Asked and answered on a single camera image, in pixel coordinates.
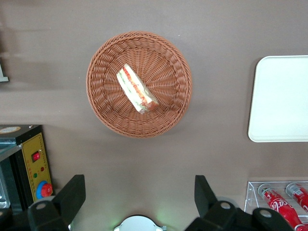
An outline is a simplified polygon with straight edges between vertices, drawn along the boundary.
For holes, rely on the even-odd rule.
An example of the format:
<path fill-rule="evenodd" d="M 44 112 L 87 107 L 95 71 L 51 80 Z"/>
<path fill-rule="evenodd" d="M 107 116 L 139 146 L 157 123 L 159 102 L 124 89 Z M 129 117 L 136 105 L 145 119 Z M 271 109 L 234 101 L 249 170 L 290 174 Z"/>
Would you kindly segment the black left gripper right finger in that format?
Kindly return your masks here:
<path fill-rule="evenodd" d="M 276 211 L 257 208 L 245 213 L 234 204 L 218 200 L 205 176 L 196 175 L 194 201 L 199 213 L 188 231 L 292 231 L 292 227 Z"/>

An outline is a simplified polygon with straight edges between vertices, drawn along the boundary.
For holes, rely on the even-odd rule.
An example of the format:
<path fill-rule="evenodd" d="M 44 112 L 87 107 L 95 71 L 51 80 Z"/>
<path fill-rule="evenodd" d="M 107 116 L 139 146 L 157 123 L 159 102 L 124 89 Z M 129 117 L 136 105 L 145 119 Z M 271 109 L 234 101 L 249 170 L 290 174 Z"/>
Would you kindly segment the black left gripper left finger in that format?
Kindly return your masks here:
<path fill-rule="evenodd" d="M 2 231 L 68 231 L 86 200 L 85 176 L 73 178 L 50 201 L 38 201 L 14 215 L 11 209 L 0 210 Z"/>

